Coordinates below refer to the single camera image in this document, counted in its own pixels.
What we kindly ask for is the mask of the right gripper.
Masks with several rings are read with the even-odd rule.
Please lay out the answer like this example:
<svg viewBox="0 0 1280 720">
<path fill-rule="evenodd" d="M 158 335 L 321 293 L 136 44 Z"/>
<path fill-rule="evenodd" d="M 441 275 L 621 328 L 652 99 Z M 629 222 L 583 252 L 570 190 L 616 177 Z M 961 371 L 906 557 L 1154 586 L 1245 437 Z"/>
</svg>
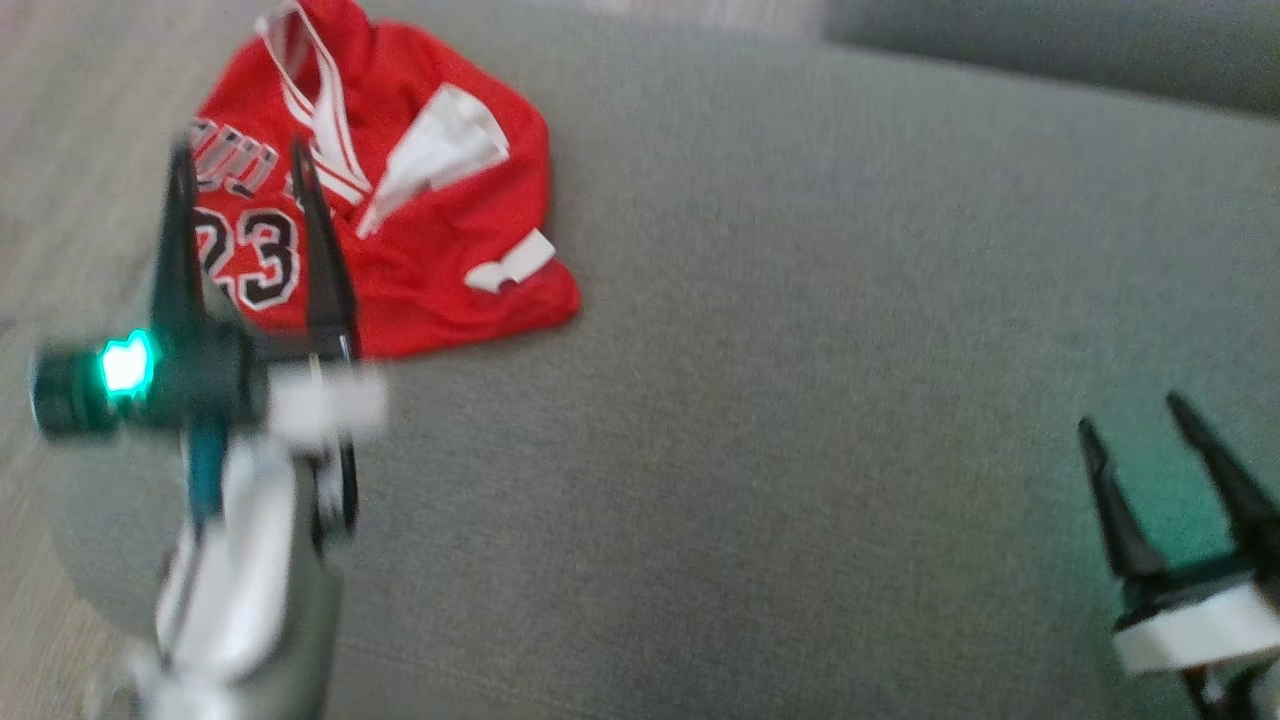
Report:
<svg viewBox="0 0 1280 720">
<path fill-rule="evenodd" d="M 1165 402 L 1184 442 L 1198 454 L 1226 514 L 1240 559 L 1167 571 L 1120 484 L 1091 416 L 1076 424 L 1110 571 L 1123 611 L 1112 647 L 1129 675 L 1167 674 L 1187 688 L 1202 719 L 1277 717 L 1279 510 L 1211 423 L 1178 392 Z"/>
</svg>

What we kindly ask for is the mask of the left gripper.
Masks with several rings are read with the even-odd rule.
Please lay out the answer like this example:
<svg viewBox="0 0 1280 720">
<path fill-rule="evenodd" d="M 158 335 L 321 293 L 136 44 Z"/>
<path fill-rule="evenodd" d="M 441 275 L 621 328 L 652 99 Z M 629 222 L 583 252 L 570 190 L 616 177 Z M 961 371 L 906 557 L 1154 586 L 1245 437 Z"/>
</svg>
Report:
<svg viewBox="0 0 1280 720">
<path fill-rule="evenodd" d="M 92 342 L 45 345 L 29 398 L 49 439 L 108 437 L 123 427 L 179 429 L 215 421 L 292 448 L 380 436 L 390 398 L 379 366 L 360 359 L 357 302 L 314 155 L 291 141 L 291 179 L 305 223 L 305 329 L 323 359 L 270 363 L 233 328 L 180 340 L 209 315 L 198 256 L 198 182 L 187 140 L 172 143 L 151 329 Z"/>
</svg>

